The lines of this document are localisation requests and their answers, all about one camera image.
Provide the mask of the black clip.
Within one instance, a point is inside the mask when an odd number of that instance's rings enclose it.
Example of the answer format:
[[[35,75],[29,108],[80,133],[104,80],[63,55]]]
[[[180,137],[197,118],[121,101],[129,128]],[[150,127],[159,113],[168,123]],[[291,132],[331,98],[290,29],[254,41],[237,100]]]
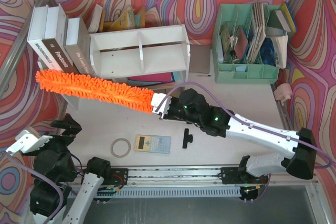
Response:
[[[182,148],[187,149],[187,146],[189,143],[193,143],[193,135],[189,133],[189,129],[184,129],[184,135],[183,135],[183,144]]]

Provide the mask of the orange microfiber duster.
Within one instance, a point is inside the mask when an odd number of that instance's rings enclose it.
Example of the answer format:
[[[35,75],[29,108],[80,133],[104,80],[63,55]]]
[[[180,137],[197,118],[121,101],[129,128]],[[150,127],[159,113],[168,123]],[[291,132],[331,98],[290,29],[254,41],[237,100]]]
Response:
[[[146,113],[153,110],[151,101],[154,91],[147,88],[51,69],[37,71],[35,78],[40,88],[46,91],[114,103]]]

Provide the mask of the clear tape roll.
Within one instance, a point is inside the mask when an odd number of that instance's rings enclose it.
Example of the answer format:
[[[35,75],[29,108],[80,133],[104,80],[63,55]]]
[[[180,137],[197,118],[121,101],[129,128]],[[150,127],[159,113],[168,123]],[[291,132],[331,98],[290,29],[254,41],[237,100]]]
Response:
[[[114,157],[124,158],[131,151],[131,143],[125,138],[118,138],[112,142],[110,151]]]

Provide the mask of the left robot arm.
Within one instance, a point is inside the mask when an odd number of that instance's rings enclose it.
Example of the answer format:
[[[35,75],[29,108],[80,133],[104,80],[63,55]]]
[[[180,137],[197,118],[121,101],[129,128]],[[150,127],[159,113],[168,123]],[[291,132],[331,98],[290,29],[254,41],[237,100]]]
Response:
[[[30,192],[30,212],[35,223],[83,223],[89,207],[103,182],[111,177],[110,162],[93,157],[84,170],[83,181],[70,210],[65,211],[73,182],[79,175],[68,146],[82,130],[70,114],[51,123],[63,130],[60,135],[47,135],[44,144],[27,152],[35,156]]]

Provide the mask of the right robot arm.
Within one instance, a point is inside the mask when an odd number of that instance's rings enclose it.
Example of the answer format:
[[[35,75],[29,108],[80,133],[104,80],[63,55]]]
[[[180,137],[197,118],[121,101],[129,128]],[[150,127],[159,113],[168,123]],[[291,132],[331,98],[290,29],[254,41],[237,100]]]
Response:
[[[251,121],[231,110],[209,105],[194,89],[183,91],[178,98],[156,94],[153,112],[164,120],[183,121],[197,126],[210,136],[245,140],[273,153],[242,157],[238,171],[243,176],[260,177],[271,173],[310,180],[316,161],[316,142],[311,130],[282,130]]]

